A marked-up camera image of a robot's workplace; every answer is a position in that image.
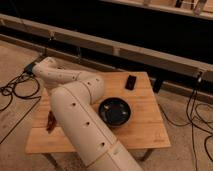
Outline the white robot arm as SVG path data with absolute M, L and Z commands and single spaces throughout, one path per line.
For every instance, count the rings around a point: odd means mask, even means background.
M 92 107 L 104 95 L 100 75 L 59 69 L 52 57 L 32 71 L 44 81 L 51 111 L 88 171 L 143 171 Z

